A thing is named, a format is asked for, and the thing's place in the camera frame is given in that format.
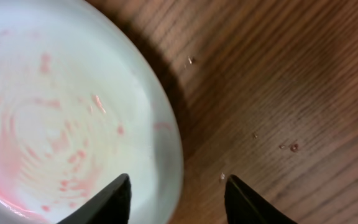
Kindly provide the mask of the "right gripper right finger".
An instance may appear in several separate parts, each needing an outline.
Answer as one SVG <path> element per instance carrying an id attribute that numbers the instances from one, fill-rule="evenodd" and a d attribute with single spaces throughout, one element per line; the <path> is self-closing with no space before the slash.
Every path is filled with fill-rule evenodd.
<path id="1" fill-rule="evenodd" d="M 227 178 L 224 204 L 228 224 L 296 224 L 236 175 Z"/>

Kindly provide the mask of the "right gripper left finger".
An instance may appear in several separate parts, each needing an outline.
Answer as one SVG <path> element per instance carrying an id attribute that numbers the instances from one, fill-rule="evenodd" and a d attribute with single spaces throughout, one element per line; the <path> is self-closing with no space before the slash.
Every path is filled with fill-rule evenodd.
<path id="1" fill-rule="evenodd" d="M 129 175 L 121 174 L 58 224 L 128 224 L 131 197 Z"/>

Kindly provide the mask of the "light blue plate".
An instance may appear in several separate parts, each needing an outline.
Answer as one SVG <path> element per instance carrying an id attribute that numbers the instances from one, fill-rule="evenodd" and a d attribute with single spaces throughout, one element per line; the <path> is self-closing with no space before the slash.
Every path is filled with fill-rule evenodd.
<path id="1" fill-rule="evenodd" d="M 183 153 L 150 65 L 85 1 L 0 1 L 0 223 L 59 223 L 121 174 L 129 222 L 169 222 Z"/>

